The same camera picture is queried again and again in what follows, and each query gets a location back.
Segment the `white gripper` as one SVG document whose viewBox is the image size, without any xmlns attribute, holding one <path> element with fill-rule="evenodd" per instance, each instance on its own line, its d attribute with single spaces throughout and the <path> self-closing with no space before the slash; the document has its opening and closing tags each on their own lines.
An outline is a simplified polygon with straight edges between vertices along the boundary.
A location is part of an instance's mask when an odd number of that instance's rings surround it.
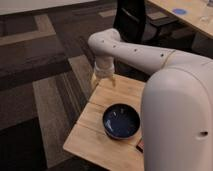
<svg viewBox="0 0 213 171">
<path fill-rule="evenodd" d="M 114 59 L 112 57 L 97 57 L 95 59 L 94 73 L 91 77 L 91 89 L 99 84 L 99 78 L 109 77 L 112 86 L 116 86 L 116 79 L 112 76 L 115 72 Z"/>
</svg>

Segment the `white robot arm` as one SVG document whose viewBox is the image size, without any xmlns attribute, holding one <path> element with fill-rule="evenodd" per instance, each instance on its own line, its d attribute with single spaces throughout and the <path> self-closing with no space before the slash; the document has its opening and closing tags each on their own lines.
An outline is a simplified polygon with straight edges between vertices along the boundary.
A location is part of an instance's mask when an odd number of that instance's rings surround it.
<svg viewBox="0 0 213 171">
<path fill-rule="evenodd" d="M 213 59 L 121 39 L 106 29 L 92 34 L 94 80 L 122 61 L 150 75 L 141 99 L 145 171 L 213 171 Z"/>
</svg>

